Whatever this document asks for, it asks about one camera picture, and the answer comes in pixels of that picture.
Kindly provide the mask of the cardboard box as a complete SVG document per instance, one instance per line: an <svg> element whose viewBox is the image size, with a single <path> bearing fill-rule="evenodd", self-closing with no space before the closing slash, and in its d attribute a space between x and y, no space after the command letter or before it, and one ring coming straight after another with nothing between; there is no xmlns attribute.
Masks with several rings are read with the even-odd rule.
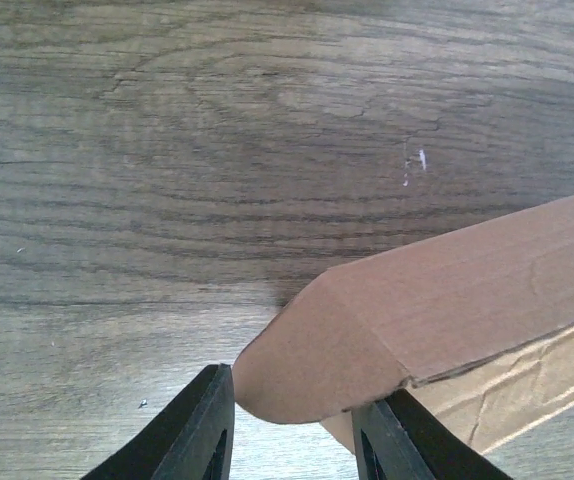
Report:
<svg viewBox="0 0 574 480"><path fill-rule="evenodd" d="M352 448L405 388L485 453L574 405L574 196L332 267L240 353L235 399Z"/></svg>

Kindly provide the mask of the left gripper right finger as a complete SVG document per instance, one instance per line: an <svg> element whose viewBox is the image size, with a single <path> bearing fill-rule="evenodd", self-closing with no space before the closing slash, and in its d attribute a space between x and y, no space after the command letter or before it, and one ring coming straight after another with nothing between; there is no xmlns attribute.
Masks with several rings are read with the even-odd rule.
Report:
<svg viewBox="0 0 574 480"><path fill-rule="evenodd" d="M451 433L408 391L352 412L361 480L509 480Z"/></svg>

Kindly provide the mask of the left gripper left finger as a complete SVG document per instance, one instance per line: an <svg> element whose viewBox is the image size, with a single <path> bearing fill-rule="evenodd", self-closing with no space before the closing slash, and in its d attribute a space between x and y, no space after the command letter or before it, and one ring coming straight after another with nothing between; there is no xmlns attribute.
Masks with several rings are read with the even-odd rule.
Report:
<svg viewBox="0 0 574 480"><path fill-rule="evenodd" d="M227 479L234 421L231 367L208 365L140 433L84 477Z"/></svg>

